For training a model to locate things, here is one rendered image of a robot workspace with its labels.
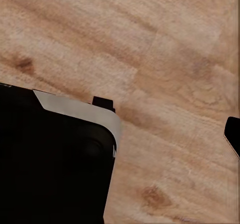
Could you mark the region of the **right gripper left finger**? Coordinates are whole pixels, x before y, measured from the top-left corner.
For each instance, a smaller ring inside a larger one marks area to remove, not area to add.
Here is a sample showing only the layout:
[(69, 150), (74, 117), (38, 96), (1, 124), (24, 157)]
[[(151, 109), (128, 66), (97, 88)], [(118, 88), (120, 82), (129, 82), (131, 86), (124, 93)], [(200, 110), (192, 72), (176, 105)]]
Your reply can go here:
[(0, 177), (26, 136), (21, 117), (0, 122)]

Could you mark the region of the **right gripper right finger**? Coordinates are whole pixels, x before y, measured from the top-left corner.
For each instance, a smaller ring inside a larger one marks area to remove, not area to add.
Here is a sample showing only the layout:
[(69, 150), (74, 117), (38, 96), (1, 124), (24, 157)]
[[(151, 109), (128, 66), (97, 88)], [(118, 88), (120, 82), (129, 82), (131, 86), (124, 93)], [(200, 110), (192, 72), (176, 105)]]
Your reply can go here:
[(225, 126), (224, 134), (240, 156), (240, 118), (229, 117)]

